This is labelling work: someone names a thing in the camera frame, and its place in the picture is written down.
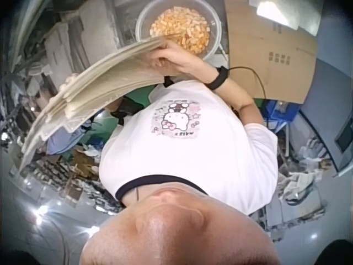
white t-shirt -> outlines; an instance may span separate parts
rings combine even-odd
[[[260,124],[243,126],[197,81],[159,86],[150,100],[103,149],[99,175],[114,197],[134,179],[166,175],[247,215],[270,202],[278,176],[275,134]]]

clear plastic bowl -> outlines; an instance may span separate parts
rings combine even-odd
[[[136,24],[136,39],[141,41],[149,38],[151,25],[159,15],[173,7],[187,7],[197,10],[205,17],[210,26],[210,41],[206,49],[198,56],[204,60],[214,55],[221,43],[222,24],[216,11],[204,0],[155,0],[149,3],[138,17]]]

black wristband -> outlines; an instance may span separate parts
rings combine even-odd
[[[205,84],[205,86],[208,87],[212,91],[216,90],[218,87],[223,85],[223,83],[228,78],[228,69],[226,69],[224,66],[218,67],[217,71],[220,74],[217,76],[216,80],[214,80],[210,84]]]

cardboard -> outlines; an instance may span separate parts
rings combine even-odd
[[[302,104],[312,84],[317,40],[256,14],[248,1],[225,0],[231,67],[245,66],[260,76],[267,99]],[[231,71],[231,79],[252,97],[265,98],[249,70]]]

cable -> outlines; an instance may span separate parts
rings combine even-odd
[[[254,69],[252,69],[252,68],[250,68],[250,67],[246,67],[246,66],[231,67],[231,68],[229,69],[229,72],[230,72],[231,70],[235,70],[235,69],[245,69],[245,70],[250,70],[250,71],[252,71],[252,73],[257,77],[257,79],[258,79],[259,82],[260,82],[261,88],[262,88],[263,93],[264,93],[264,99],[265,99],[264,104],[266,104],[266,102],[267,102],[267,95],[266,95],[265,86],[264,86],[264,84],[263,84],[263,82],[262,82],[260,76],[258,75],[258,73],[256,73],[256,71],[255,71]],[[267,113],[267,110],[266,110],[266,127],[269,128],[269,115],[268,115],[268,113]]]

